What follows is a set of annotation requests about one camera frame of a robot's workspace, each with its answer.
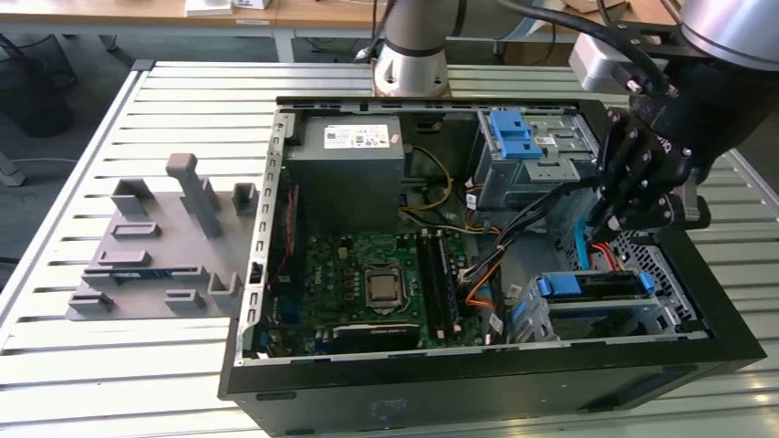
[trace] yellow wire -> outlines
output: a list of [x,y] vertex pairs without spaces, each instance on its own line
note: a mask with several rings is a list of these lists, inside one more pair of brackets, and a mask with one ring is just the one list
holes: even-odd
[[426,148],[423,148],[421,146],[414,146],[414,149],[417,149],[425,155],[427,155],[427,157],[437,163],[437,165],[442,169],[443,174],[447,175],[447,192],[443,194],[443,198],[441,198],[439,201],[437,201],[429,205],[419,205],[417,207],[401,207],[402,212],[419,212],[423,210],[431,210],[431,209],[437,208],[439,205],[445,204],[450,200],[450,196],[453,196],[453,189],[454,189],[453,177],[450,175],[450,171],[447,170],[447,166],[443,165],[443,162],[441,162],[439,158],[437,158],[437,156],[433,153],[430,153],[430,151]]

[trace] screw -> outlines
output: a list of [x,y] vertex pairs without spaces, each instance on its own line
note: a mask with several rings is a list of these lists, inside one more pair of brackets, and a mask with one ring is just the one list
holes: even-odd
[[642,84],[639,84],[634,79],[629,80],[626,85],[629,86],[629,90],[635,94],[642,94],[645,92],[645,87],[642,87]]

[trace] white metal table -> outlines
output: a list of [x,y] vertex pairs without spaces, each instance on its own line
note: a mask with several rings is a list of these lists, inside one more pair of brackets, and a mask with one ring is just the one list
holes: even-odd
[[[455,97],[593,95],[567,68],[453,67]],[[259,183],[275,98],[367,96],[370,72],[339,64],[159,62],[134,71],[0,294],[0,436],[266,436],[217,398],[226,318],[70,322],[67,301],[115,205],[122,177],[174,190],[173,152],[199,156],[217,190]],[[629,412],[419,428],[447,437],[779,436],[779,203],[738,154],[702,192],[715,222],[691,233],[770,357]]]

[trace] blue plastic latch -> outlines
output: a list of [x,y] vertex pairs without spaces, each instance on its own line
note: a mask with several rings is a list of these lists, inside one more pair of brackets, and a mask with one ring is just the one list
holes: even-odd
[[555,296],[559,295],[581,295],[582,287],[577,281],[577,276],[571,274],[563,274],[558,276],[546,276],[551,285],[551,293]]
[[517,322],[517,320],[521,318],[522,313],[525,313],[525,310],[527,309],[527,303],[523,301],[515,308],[514,308],[514,312],[511,313],[511,322]]
[[539,278],[537,280],[538,289],[541,290],[541,296],[547,297],[551,295],[550,281],[546,278]]
[[642,285],[645,286],[645,290],[647,291],[647,293],[654,294],[655,293],[655,280],[653,279],[653,276],[649,274],[649,272],[642,272],[638,275],[638,279],[642,280]]
[[534,141],[533,127],[519,111],[493,111],[493,129],[503,158],[541,158],[545,152]]

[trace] sticker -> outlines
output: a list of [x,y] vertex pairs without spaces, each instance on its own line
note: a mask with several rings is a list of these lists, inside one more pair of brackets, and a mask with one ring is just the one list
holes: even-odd
[[507,299],[517,299],[521,297],[522,287],[511,285],[509,292],[506,293]]
[[269,20],[235,20],[237,25],[270,26]]
[[475,194],[469,193],[466,195],[466,207],[469,210],[477,210],[477,201],[478,201],[478,197]]
[[330,125],[326,128],[326,149],[389,148],[387,125]]
[[535,144],[543,144],[543,145],[557,145],[557,141],[555,138],[550,135],[549,137],[535,137]]
[[495,329],[499,335],[503,334],[503,321],[495,313],[490,316],[490,327]]
[[141,278],[142,275],[138,272],[115,272],[113,274],[115,278]]

